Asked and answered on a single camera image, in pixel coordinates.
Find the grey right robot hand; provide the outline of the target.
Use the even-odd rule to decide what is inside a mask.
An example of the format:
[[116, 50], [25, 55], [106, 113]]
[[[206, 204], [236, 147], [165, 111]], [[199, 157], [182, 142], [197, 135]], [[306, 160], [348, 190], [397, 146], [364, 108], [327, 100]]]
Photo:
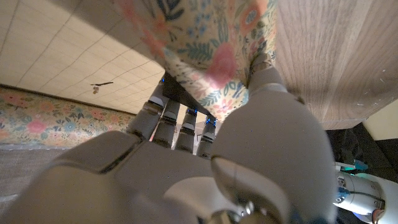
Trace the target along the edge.
[[206, 157], [150, 132], [151, 100], [127, 133], [101, 134], [54, 159], [2, 223], [333, 223], [328, 137], [268, 55], [251, 64], [248, 102], [222, 123]]

